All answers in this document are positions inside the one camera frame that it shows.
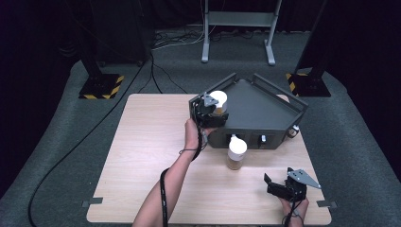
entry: speaker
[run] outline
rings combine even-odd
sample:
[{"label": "speaker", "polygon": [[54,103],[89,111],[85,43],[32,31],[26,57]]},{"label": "speaker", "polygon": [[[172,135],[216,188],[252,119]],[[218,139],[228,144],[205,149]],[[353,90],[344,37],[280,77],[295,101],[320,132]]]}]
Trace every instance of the speaker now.
[{"label": "speaker", "polygon": [[154,26],[147,0],[91,0],[100,64],[136,63],[150,56]]}]

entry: gray carpet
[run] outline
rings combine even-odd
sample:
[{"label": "gray carpet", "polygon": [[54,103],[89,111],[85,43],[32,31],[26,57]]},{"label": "gray carpet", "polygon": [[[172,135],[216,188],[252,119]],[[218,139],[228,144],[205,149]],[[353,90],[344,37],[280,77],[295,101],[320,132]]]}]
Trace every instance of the gray carpet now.
[{"label": "gray carpet", "polygon": [[[234,37],[212,42],[206,64],[201,63],[201,43],[166,47],[152,53],[155,64],[190,94],[202,92],[233,72],[242,78],[258,73],[289,90],[285,74],[293,72],[308,34],[276,34],[272,42],[274,67],[268,66],[262,45],[264,38],[255,34],[249,40]],[[88,208],[81,207],[81,203],[92,198],[127,97],[146,84],[150,66],[148,61],[130,87],[140,70],[138,66],[120,64],[101,68],[104,73],[125,76],[116,98],[110,100],[78,99],[87,73],[81,62],[72,68],[51,124],[0,200],[0,226],[29,226],[28,203],[40,180],[117,104],[48,175],[31,210],[38,226],[114,226],[89,223]],[[159,68],[154,68],[154,75],[163,93],[183,92]],[[332,210],[329,226],[401,226],[400,182],[346,89],[328,74],[323,80],[332,96],[303,97],[309,108],[301,130],[325,197],[339,205]],[[158,90],[151,81],[142,93],[158,93]]]}]

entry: tray handle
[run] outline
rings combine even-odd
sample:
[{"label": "tray handle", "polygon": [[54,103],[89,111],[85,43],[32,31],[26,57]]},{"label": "tray handle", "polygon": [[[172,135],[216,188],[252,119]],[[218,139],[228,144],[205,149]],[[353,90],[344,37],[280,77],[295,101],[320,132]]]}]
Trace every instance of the tray handle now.
[{"label": "tray handle", "polygon": [[301,111],[304,113],[308,107],[308,104],[304,101],[302,101],[300,98],[298,98],[297,96],[293,95],[292,93],[284,90],[283,88],[275,85],[274,83],[268,81],[267,79],[262,78],[260,75],[258,74],[253,74],[253,79],[252,79],[252,83],[253,84],[257,84],[258,80],[261,80],[262,82],[268,84],[270,87],[276,89],[277,91],[281,92],[282,95],[286,95],[288,98],[291,98],[292,100],[294,100],[295,102],[297,102],[299,105],[302,106]]}]

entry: white cup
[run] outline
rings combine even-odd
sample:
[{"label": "white cup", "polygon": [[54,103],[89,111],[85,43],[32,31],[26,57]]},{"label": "white cup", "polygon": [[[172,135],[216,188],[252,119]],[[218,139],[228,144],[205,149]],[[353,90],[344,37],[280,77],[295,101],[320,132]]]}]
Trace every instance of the white cup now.
[{"label": "white cup", "polygon": [[222,115],[227,111],[227,94],[221,91],[214,91],[210,96],[218,100],[216,109],[213,111],[214,114]]}]

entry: gray tray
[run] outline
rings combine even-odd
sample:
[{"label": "gray tray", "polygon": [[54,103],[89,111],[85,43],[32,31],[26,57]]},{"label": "gray tray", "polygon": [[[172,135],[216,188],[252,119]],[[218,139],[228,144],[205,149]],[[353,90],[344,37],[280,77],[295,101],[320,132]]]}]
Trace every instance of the gray tray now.
[{"label": "gray tray", "polygon": [[[252,80],[238,79],[232,74],[205,92],[210,94],[217,90],[227,94],[229,117],[224,127],[209,135],[213,148],[228,148],[232,134],[236,134],[248,148],[276,149],[293,126],[298,126],[308,106],[257,74]],[[289,102],[278,95],[287,96]]]}]

